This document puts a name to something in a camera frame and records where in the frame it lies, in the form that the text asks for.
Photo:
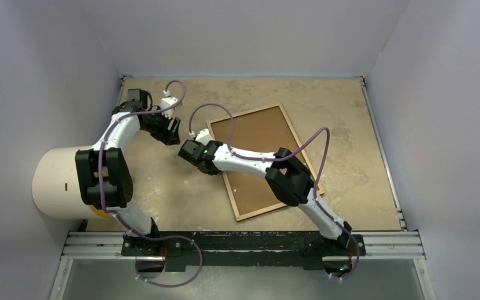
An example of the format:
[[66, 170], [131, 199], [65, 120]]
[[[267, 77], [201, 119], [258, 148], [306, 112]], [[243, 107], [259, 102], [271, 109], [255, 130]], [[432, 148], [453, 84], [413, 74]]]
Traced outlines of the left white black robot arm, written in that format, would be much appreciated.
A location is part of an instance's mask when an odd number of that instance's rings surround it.
[[148, 91], [130, 89], [129, 99], [112, 110], [99, 140], [74, 157], [83, 203], [116, 219], [128, 236], [137, 238], [137, 248], [147, 256], [159, 252], [161, 237], [156, 222], [133, 199], [133, 179], [124, 152], [139, 131], [167, 146], [180, 143], [181, 120], [174, 112], [181, 101], [168, 88], [163, 94], [155, 105]]

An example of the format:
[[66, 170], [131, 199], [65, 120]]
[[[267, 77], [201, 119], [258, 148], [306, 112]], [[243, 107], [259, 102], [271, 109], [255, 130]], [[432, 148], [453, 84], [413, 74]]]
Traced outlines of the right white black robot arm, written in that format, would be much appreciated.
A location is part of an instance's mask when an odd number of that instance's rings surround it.
[[310, 169], [286, 148], [277, 152], [254, 152], [220, 141], [185, 141], [178, 156], [208, 175], [221, 172], [245, 173], [263, 178], [276, 199], [299, 208], [316, 225], [327, 249], [341, 254], [359, 242], [352, 227], [339, 217], [318, 194]]

